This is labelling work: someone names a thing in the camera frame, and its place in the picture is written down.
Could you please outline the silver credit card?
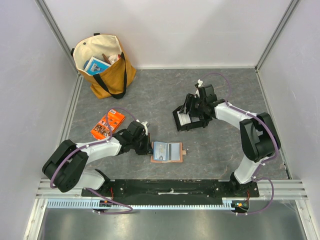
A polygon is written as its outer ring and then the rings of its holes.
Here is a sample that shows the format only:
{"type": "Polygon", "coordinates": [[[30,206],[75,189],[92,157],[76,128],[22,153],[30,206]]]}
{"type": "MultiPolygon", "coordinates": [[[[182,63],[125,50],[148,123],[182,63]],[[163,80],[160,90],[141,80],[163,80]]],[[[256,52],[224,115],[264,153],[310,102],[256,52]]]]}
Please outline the silver credit card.
{"type": "Polygon", "coordinates": [[[153,159],[155,161],[166,161],[167,160],[168,144],[165,142],[155,141],[153,143],[153,159]]]}

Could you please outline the brown leather card holder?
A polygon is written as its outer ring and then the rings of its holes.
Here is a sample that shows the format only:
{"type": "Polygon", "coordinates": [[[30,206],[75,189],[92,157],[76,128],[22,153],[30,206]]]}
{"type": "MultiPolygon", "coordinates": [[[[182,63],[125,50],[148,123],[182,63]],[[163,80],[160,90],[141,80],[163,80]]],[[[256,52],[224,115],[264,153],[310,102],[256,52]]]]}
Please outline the brown leather card holder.
{"type": "Polygon", "coordinates": [[[153,150],[151,163],[182,163],[184,156],[187,155],[182,142],[154,141],[151,146],[153,150]]]}

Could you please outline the black plastic bin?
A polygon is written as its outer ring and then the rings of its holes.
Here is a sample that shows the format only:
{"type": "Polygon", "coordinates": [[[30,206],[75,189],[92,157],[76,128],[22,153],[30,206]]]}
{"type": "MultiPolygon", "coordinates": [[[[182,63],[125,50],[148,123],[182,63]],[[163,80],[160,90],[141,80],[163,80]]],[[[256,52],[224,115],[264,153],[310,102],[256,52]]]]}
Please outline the black plastic bin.
{"type": "Polygon", "coordinates": [[[180,113],[182,106],[176,108],[172,114],[176,129],[180,131],[189,131],[196,128],[205,128],[209,125],[209,122],[213,119],[210,116],[204,116],[203,118],[191,117],[189,114],[180,113]]]}

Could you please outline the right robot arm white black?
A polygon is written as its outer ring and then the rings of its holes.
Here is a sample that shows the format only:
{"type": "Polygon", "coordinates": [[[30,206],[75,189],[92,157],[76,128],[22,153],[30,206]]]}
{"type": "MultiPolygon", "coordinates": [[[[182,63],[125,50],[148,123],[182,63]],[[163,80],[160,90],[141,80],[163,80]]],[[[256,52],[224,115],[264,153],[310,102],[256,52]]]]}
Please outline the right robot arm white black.
{"type": "Polygon", "coordinates": [[[196,92],[188,93],[183,105],[172,112],[176,128],[178,131],[205,128],[216,119],[240,131],[244,156],[229,180],[230,193],[240,197],[257,179],[260,167],[276,157],[281,148],[273,120],[266,112],[251,113],[218,99],[211,84],[201,86],[197,83],[195,87],[196,92]]]}

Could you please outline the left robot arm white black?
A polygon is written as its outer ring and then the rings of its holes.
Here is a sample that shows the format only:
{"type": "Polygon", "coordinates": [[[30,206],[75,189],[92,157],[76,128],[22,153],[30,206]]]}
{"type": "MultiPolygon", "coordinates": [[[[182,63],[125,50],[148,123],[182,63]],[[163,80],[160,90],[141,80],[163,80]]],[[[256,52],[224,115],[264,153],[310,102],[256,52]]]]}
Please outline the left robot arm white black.
{"type": "Polygon", "coordinates": [[[134,120],[110,139],[87,143],[64,140],[42,167],[43,174],[50,179],[50,188],[66,193],[75,187],[89,187],[98,196],[106,196],[110,192],[107,176],[100,170],[86,171],[85,167],[96,160],[119,156],[131,150],[140,156],[152,155],[148,126],[147,121],[134,120]]]}

